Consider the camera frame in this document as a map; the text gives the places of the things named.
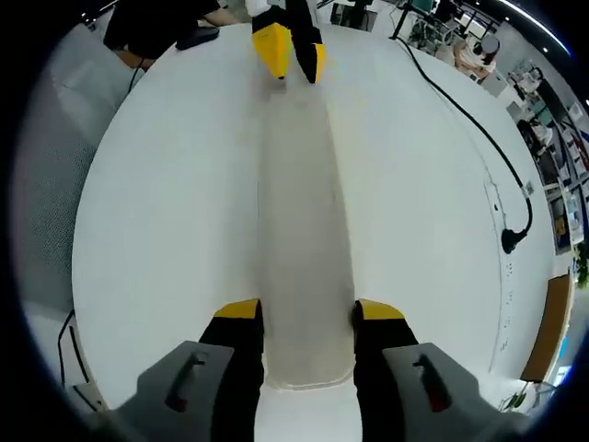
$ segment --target black cable on floor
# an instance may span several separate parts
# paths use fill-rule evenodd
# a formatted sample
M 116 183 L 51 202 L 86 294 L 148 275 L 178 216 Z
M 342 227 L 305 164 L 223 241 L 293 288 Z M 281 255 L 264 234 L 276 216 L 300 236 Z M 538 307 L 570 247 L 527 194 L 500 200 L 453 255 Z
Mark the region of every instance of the black cable on floor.
M 411 49 L 411 47 L 404 40 L 402 40 L 402 39 L 397 39 L 397 40 L 399 40 L 405 46 L 407 53 L 410 55 L 411 60 L 413 61 L 413 63 L 417 67 L 417 70 L 420 72 L 420 74 L 425 79 L 425 81 L 427 81 L 438 92 L 440 92 L 448 101 L 450 101 L 460 112 L 462 112 L 462 114 L 465 117 L 467 117 L 470 120 L 470 122 L 472 122 L 475 126 L 477 126 L 477 128 L 482 132 L 483 135 L 485 135 L 487 137 L 487 139 L 491 142 L 493 147 L 495 147 L 495 150 L 497 151 L 497 153 L 499 153 L 502 160 L 507 165 L 507 168 L 509 169 L 509 171 L 514 176 L 515 182 L 520 187 L 520 190 L 522 191 L 522 193 L 524 193 L 524 184 L 522 183 L 519 176 L 517 175 L 517 172 L 515 171 L 514 166 L 512 165 L 509 158 L 502 151 L 502 149 L 499 147 L 497 142 L 493 139 L 491 134 L 489 134 L 487 132 L 487 130 L 484 127 L 482 127 L 480 125 L 480 123 L 477 122 L 477 120 L 475 120 L 475 118 L 472 115 L 470 115 L 462 106 L 460 106 L 452 97 L 450 97 L 445 90 L 443 90 L 441 87 L 439 87 L 430 77 L 427 76 L 427 74 L 425 74 L 425 72 L 422 69 L 422 66 L 419 64 L 419 62 L 415 58 L 415 55 L 413 54 L 413 50 Z M 514 251 L 515 246 L 522 239 L 525 238 L 525 236 L 527 235 L 527 232 L 529 232 L 530 228 L 532 227 L 532 219 L 534 216 L 532 214 L 532 204 L 530 203 L 530 199 L 527 196 L 525 196 L 525 205 L 527 207 L 527 216 L 528 216 L 527 224 L 525 225 L 525 228 L 521 232 L 514 232 L 513 230 L 506 228 L 501 234 L 501 243 L 502 243 L 503 251 L 505 251 L 505 253 L 511 253 L 512 251 Z
M 137 76 L 139 69 L 141 69 L 141 66 L 143 65 L 144 61 L 145 61 L 145 58 L 142 58 L 141 62 L 139 62 L 137 67 L 135 67 L 135 72 L 133 72 L 133 77 L 131 78 L 131 83 L 129 83 L 129 90 L 127 90 L 127 95 L 129 95 L 129 93 L 131 92 L 131 89 L 133 89 L 133 81 L 135 81 L 135 77 Z
M 78 395 L 80 398 L 82 398 L 82 401 L 84 401 L 84 402 L 86 403 L 86 405 L 92 409 L 92 411 L 93 411 L 93 412 L 97 412 L 97 411 L 98 411 L 98 408 L 96 408 L 96 407 L 95 407 L 95 406 L 92 404 L 92 402 L 90 402 L 90 401 L 87 399 L 87 397 L 86 397 L 86 396 L 84 396 L 84 395 L 82 394 L 82 391 L 80 391 L 80 390 L 79 390 L 79 388 L 78 388 L 77 386 L 73 386 L 72 388 L 73 388 L 73 389 L 74 389 L 74 391 L 77 393 L 77 395 Z
M 62 329 L 59 330 L 59 334 L 57 335 L 57 353 L 59 355 L 59 373 L 60 379 L 62 381 L 62 387 L 65 386 L 65 371 L 64 371 L 64 356 L 62 355 L 62 337 L 65 333 L 65 327 L 67 327 L 67 323 L 72 319 L 74 316 L 74 309 L 69 312 L 67 318 L 65 318 L 64 325 L 62 325 Z
M 70 336 L 72 337 L 72 344 L 74 345 L 74 352 L 75 352 L 75 358 L 77 359 L 77 364 L 80 366 L 80 370 L 82 370 L 82 375 L 84 376 L 84 380 L 86 381 L 86 384 L 89 384 L 90 378 L 88 377 L 86 369 L 84 368 L 84 364 L 82 363 L 82 356 L 80 355 L 80 349 L 77 347 L 77 341 L 75 340 L 74 327 L 72 327 L 71 325 L 70 325 Z

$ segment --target white table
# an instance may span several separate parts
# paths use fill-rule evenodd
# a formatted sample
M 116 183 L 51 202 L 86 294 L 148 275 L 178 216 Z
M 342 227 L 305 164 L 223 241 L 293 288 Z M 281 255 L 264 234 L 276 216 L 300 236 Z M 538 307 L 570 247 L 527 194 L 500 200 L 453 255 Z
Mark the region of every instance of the white table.
M 537 189 L 532 228 L 506 261 L 497 214 L 502 208 L 518 230 L 525 203 L 484 136 L 433 93 L 399 44 L 331 26 L 323 37 L 329 59 L 314 87 L 329 113 L 356 297 L 399 308 L 420 341 L 475 373 L 517 377 L 554 252 L 546 198 L 514 123 L 484 89 L 418 54 Z M 223 28 L 216 41 L 168 51 L 106 132 L 78 209 L 73 289 L 87 362 L 109 407 L 131 397 L 137 376 L 178 343 L 198 340 L 216 309 L 257 297 L 260 138 L 274 84 L 249 27 Z M 490 189 L 501 199 L 495 215 Z M 509 335 L 502 352 L 498 332 Z M 301 440 L 310 419 L 343 425 L 340 440 L 358 440 L 353 391 L 350 381 L 298 395 L 264 387 L 257 432 L 270 440 L 279 431 L 271 423 L 282 436 L 293 425 Z M 339 405 L 318 415 L 325 401 Z M 301 414 L 286 423 L 281 413 Z

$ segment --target desk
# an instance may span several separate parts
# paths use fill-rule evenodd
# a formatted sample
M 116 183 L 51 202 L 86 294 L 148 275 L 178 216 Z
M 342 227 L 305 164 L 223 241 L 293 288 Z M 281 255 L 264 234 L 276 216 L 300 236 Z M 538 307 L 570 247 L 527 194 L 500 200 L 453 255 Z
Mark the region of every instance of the desk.
M 546 198 L 515 124 L 485 90 L 417 53 L 537 189 L 534 223 L 506 273 L 502 226 L 492 214 L 502 209 L 518 230 L 527 213 L 488 141 L 432 91 L 400 44 L 354 29 L 322 32 L 327 68 L 314 87 L 329 113 L 355 296 L 399 308 L 420 341 L 436 343 L 474 372 L 519 376 L 554 253 Z M 178 343 L 198 340 L 216 309 L 257 296 L 258 164 L 271 85 L 249 26 L 222 28 L 215 41 L 165 53 L 102 139 L 77 213 L 72 283 L 84 353 L 110 408 L 131 397 L 138 375 Z M 501 207 L 490 204 L 490 187 Z M 509 345 L 499 356 L 507 285 L 516 296 L 512 325 L 505 326 Z M 340 389 L 348 394 L 353 385 Z M 324 391 L 342 401 L 338 388 Z M 304 402 L 297 413 L 329 408 L 301 399 L 312 394 L 296 394 Z M 289 397 L 271 395 L 277 402 Z M 346 397 L 353 407 L 353 394 Z M 260 407 L 278 413 L 267 398 L 262 393 Z M 350 413 L 358 419 L 337 414 L 321 422 L 341 418 L 359 428 L 357 410 Z M 293 434 L 301 439 L 300 431 Z

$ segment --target ceiling light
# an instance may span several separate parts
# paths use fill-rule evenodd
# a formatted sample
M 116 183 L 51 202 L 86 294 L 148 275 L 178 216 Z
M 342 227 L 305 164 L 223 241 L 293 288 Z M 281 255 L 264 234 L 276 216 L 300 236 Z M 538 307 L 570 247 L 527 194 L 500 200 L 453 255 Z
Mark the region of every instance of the ceiling light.
M 497 0 L 500 3 L 503 3 L 504 5 L 506 5 L 507 7 L 511 8 L 513 11 L 517 12 L 520 16 L 527 18 L 528 20 L 530 20 L 532 23 L 534 23 L 536 26 L 538 26 L 540 29 L 542 29 L 544 32 L 546 32 L 555 42 L 557 42 L 559 44 L 559 46 L 569 55 L 571 55 L 571 51 L 569 51 L 567 49 L 567 47 L 564 45 L 564 43 L 562 41 L 560 41 L 556 35 L 554 35 L 552 33 L 552 31 L 550 29 L 548 29 L 546 26 L 544 26 L 542 23 L 540 23 L 539 21 L 537 21 L 535 18 L 533 18 L 532 16 L 530 16 L 527 12 L 525 12 L 524 9 L 522 9 L 519 6 L 516 6 L 512 3 L 509 3 L 507 0 Z

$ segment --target wooden panel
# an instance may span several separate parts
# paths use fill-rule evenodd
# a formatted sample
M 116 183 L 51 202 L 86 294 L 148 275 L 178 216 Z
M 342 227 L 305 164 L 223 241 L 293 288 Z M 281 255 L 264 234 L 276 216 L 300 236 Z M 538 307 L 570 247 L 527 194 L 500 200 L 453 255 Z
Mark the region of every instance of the wooden panel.
M 560 337 L 565 326 L 570 283 L 571 279 L 567 274 L 549 281 L 542 322 L 532 354 L 522 373 L 522 380 L 543 380 L 554 355 L 559 351 Z

